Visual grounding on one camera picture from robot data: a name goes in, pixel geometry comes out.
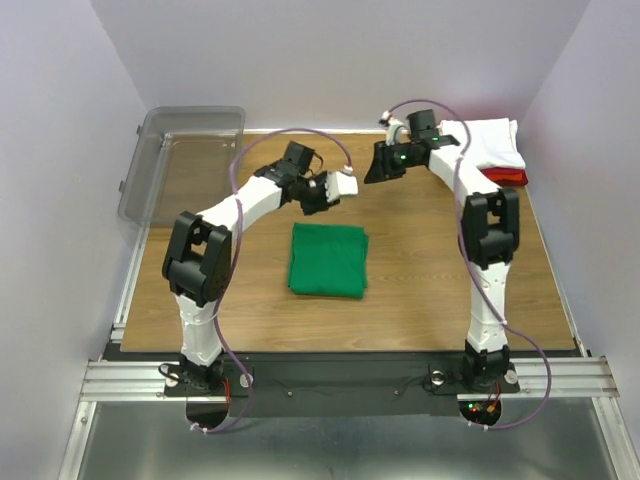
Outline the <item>green t-shirt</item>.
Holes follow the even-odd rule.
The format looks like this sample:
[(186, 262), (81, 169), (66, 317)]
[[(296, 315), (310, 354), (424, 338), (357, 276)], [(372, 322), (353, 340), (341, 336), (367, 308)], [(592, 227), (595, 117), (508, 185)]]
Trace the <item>green t-shirt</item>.
[(362, 227), (295, 223), (287, 284), (298, 295), (363, 299), (369, 236)]

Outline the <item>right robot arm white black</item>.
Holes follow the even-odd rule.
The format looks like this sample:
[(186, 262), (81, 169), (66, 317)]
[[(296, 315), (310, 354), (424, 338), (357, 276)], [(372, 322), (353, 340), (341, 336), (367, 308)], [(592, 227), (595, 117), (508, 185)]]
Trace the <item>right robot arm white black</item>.
[(379, 123), (386, 138), (374, 144), (366, 184), (399, 179), (424, 166), (453, 193), (457, 241), (471, 279), (471, 318), (460, 366), (463, 384), (482, 390), (509, 370), (505, 318), (506, 281), (520, 240), (518, 193), (486, 177), (471, 159), (472, 131), (445, 133), (432, 110)]

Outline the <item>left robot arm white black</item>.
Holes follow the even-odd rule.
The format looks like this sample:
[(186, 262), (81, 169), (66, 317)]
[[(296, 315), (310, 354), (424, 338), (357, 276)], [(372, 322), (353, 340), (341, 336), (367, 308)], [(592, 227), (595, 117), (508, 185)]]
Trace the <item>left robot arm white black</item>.
[(179, 364), (160, 369), (166, 379), (202, 394), (223, 385), (219, 357), (225, 347), (216, 321), (246, 229), (290, 202), (313, 215), (357, 193), (350, 168), (312, 174), (316, 156), (314, 149), (291, 141), (281, 159), (257, 169), (236, 192), (197, 214), (185, 211), (176, 218), (162, 276), (178, 305), (182, 347)]

